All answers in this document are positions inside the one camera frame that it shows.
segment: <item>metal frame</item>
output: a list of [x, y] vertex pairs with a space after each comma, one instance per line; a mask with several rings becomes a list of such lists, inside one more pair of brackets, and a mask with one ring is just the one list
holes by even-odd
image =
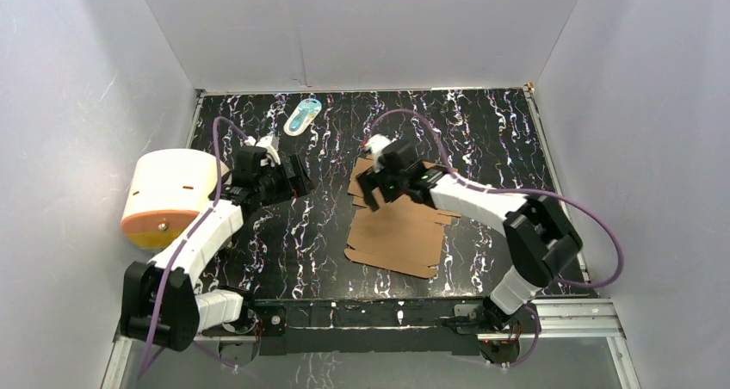
[[[540, 139], [548, 169], [553, 177], [555, 189], [560, 192], [560, 184], [555, 174], [554, 163], [550, 157], [540, 115], [535, 105], [533, 89], [528, 84], [523, 87], [523, 90], [528, 100], [530, 115], [535, 123], [536, 132]], [[188, 147], [190, 146], [192, 137], [195, 134], [195, 127], [200, 116], [203, 98], [209, 95], [231, 94], [200, 93], [188, 137]], [[580, 262], [580, 267], [584, 272], [584, 278], [587, 280], [585, 260], [583, 259], [582, 254], [578, 254], [578, 261]], [[610, 299], [536, 299], [533, 303], [537, 308], [537, 313], [541, 322], [542, 332], [540, 334], [540, 338], [605, 337], [609, 345], [611, 357], [613, 358], [616, 373], [619, 377], [622, 388], [640, 388], [639, 380], [636, 376], [636, 372], [634, 371], [634, 366], [631, 362], [631, 357], [626, 346], [626, 339], [623, 335], [621, 323], [619, 322], [613, 302]], [[523, 336], [534, 337], [534, 334], [524, 334]], [[477, 335], [477, 338], [482, 340], [506, 337], [507, 335], [504, 333], [485, 333]], [[253, 343], [255, 341], [254, 337], [249, 336], [198, 336], [195, 340], [218, 341], [221, 343]], [[132, 343], [133, 340], [128, 337], [116, 337], [114, 347], [109, 358], [109, 363], [107, 365], [107, 371], [104, 374], [102, 389], [118, 389], [121, 387], [122, 378], [127, 368], [129, 353], [132, 349]]]

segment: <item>brown cardboard sheet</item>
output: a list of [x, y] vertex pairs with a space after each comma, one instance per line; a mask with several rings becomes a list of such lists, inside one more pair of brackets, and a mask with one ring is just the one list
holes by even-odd
[[377, 190], [373, 194], [380, 210], [370, 211], [356, 177], [372, 164], [370, 159], [358, 158], [350, 176], [348, 194], [354, 196], [352, 203], [357, 211], [345, 255], [353, 262], [416, 277], [433, 277], [436, 269], [432, 266], [441, 261], [443, 225], [450, 225], [459, 214], [416, 204], [406, 195], [385, 203]]

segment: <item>cardboard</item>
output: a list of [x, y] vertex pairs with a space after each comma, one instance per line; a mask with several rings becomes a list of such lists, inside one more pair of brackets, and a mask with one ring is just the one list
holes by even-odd
[[353, 195], [353, 206], [358, 209], [345, 255], [353, 262], [426, 279], [433, 277], [436, 269], [432, 266], [441, 261], [443, 226], [450, 225], [459, 214], [416, 204], [406, 195], [385, 203], [378, 190], [373, 195], [380, 210], [370, 211], [356, 177], [372, 164], [371, 159], [358, 158], [350, 176], [348, 194]]

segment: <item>gray floor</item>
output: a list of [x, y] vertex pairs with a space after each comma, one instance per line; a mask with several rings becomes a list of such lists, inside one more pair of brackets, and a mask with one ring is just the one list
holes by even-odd
[[[523, 346], [529, 339], [523, 339]], [[142, 343], [133, 345], [123, 387], [138, 388], [620, 388], [605, 338], [542, 339], [524, 364], [507, 373], [487, 367], [479, 357], [448, 353], [313, 353], [262, 356], [235, 374], [191, 348], [165, 352], [135, 385]], [[244, 359], [246, 345], [223, 355]]]

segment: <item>tabletop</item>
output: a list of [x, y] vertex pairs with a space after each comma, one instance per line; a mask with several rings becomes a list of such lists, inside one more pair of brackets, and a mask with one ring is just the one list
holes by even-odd
[[[286, 135], [288, 116], [306, 98], [322, 102], [322, 111], [301, 135]], [[210, 262], [197, 288], [229, 285], [257, 299], [487, 295], [510, 268], [510, 254], [503, 237], [472, 219], [445, 226], [442, 259], [428, 280], [351, 262], [344, 254], [355, 212], [347, 187], [356, 159], [364, 157], [361, 142], [373, 120], [395, 108], [424, 115], [462, 175], [498, 188], [554, 189], [522, 89], [203, 96], [191, 148], [213, 152], [213, 119], [223, 115], [257, 139], [279, 137], [280, 155], [300, 154], [317, 187], [306, 197], [254, 213], [234, 236], [232, 249]], [[243, 141], [224, 126], [222, 159], [231, 166]], [[425, 161], [438, 159], [435, 142], [415, 118], [391, 115], [377, 132], [414, 142]], [[563, 277], [582, 280], [577, 261]], [[582, 292], [554, 283], [545, 293]]]

